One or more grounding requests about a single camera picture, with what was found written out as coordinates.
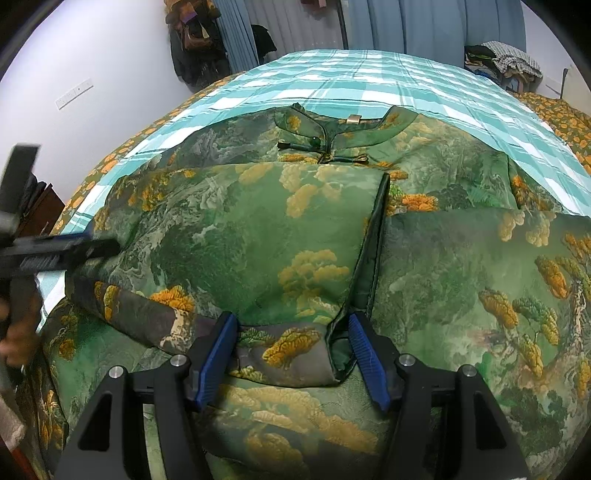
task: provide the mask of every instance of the bedroom wall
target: bedroom wall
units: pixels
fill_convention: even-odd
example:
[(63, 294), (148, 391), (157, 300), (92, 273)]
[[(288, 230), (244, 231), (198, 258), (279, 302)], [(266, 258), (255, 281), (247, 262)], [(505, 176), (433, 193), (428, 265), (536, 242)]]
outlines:
[[(92, 79), (58, 110), (55, 100)], [(0, 167), (16, 142), (66, 201), (114, 148), (191, 95), (174, 74), (163, 0), (64, 0), (0, 81)]]
[(521, 6), (525, 19), (527, 53), (540, 64), (544, 73), (537, 93), (558, 98), (560, 95), (552, 89), (560, 92), (563, 70), (571, 68), (573, 60), (543, 20), (523, 2)]

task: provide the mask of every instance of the screw head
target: screw head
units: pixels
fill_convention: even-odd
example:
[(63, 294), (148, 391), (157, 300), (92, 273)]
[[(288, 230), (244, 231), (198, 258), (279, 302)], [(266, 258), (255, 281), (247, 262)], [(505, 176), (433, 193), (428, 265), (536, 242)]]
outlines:
[(462, 365), (462, 373), (467, 377), (475, 377), (478, 373), (474, 365)]
[(114, 367), (111, 367), (109, 370), (109, 376), (111, 378), (119, 378), (121, 375), (123, 375), (123, 367), (120, 367), (119, 365), (115, 365)]
[(173, 367), (181, 367), (183, 366), (185, 363), (187, 363), (187, 357), (184, 355), (175, 355), (174, 357), (172, 357), (170, 359), (170, 364)]
[(410, 353), (403, 353), (400, 355), (400, 357), (398, 357), (398, 361), (403, 367), (411, 367), (415, 364), (417, 359), (414, 358)]

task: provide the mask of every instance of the human hand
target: human hand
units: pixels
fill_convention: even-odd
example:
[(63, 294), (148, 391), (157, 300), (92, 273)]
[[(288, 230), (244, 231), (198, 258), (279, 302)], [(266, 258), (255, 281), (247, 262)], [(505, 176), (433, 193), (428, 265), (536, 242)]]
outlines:
[[(41, 320), (41, 297), (35, 292), (23, 318), (13, 319), (8, 327), (7, 335), (0, 342), (0, 357), (11, 367), (28, 365), (39, 347), (40, 339), (36, 333)], [(6, 321), (10, 313), (10, 305), (0, 299), (0, 322)]]

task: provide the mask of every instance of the wooden cabinet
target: wooden cabinet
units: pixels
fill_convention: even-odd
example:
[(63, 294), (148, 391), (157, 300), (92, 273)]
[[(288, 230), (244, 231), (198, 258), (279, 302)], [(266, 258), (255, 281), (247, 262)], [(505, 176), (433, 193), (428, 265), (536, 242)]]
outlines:
[(63, 209), (64, 202), (53, 191), (50, 183), (21, 221), (17, 236), (48, 235)]

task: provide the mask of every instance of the blue gripper pad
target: blue gripper pad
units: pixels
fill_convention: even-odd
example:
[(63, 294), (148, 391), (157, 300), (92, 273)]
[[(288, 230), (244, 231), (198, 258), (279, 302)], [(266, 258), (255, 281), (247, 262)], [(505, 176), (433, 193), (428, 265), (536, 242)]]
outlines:
[(195, 403), (199, 411), (213, 400), (223, 373), (228, 365), (232, 350), (238, 336), (238, 319), (231, 313), (223, 325), (216, 342), (209, 353), (199, 373), (199, 390), (195, 396)]
[(349, 316), (349, 342), (357, 357), (369, 396), (386, 413), (392, 403), (388, 393), (386, 371), (355, 314)]

